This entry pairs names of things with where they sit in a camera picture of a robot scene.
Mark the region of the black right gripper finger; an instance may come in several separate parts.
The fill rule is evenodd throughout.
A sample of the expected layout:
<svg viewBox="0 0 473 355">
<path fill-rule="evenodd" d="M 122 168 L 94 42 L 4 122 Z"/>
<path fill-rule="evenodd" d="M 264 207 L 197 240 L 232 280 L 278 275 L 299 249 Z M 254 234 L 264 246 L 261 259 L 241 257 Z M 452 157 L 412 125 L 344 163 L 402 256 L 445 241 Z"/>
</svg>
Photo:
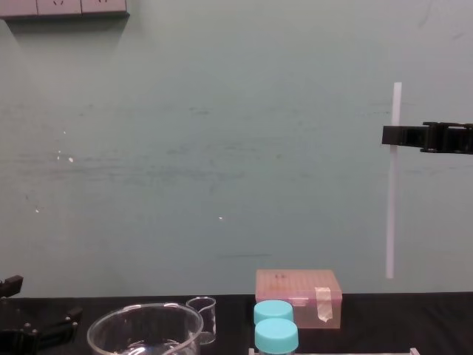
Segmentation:
<svg viewBox="0 0 473 355">
<path fill-rule="evenodd" d="M 472 124 L 459 124 L 449 122 L 423 122 L 424 126 L 427 126 L 429 130 L 442 130 L 442 129 L 464 129 L 472 130 Z"/>
<path fill-rule="evenodd" d="M 472 130 L 429 130 L 427 126 L 384 126 L 383 145 L 419 148 L 435 154 L 472 154 Z"/>
</svg>

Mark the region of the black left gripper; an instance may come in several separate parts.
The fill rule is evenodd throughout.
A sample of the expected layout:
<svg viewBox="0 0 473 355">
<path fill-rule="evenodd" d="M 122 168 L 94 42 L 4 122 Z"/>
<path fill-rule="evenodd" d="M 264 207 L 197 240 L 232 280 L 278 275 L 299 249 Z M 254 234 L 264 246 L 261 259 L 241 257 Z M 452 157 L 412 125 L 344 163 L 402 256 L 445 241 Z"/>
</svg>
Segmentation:
<svg viewBox="0 0 473 355">
<path fill-rule="evenodd" d="M 53 348 L 72 342 L 81 322 L 83 309 L 74 307 L 59 320 L 41 326 L 34 310 L 9 297 L 21 292 L 20 275 L 0 282 L 1 354 L 38 354 L 40 348 Z"/>
</svg>

